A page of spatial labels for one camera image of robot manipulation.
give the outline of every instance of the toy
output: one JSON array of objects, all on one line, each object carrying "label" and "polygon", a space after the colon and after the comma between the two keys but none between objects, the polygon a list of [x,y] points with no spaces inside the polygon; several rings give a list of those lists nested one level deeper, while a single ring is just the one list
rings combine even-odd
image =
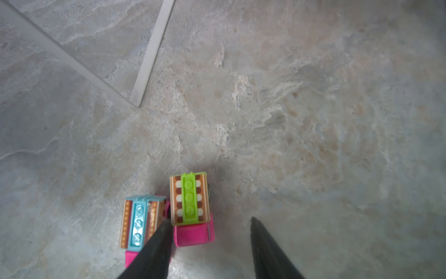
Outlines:
[{"label": "toy", "polygon": [[206,173],[170,177],[171,222],[177,247],[214,241]]},{"label": "toy", "polygon": [[167,218],[169,202],[165,196],[131,196],[125,199],[122,214],[120,247],[125,252],[125,265],[130,265],[144,244]]}]

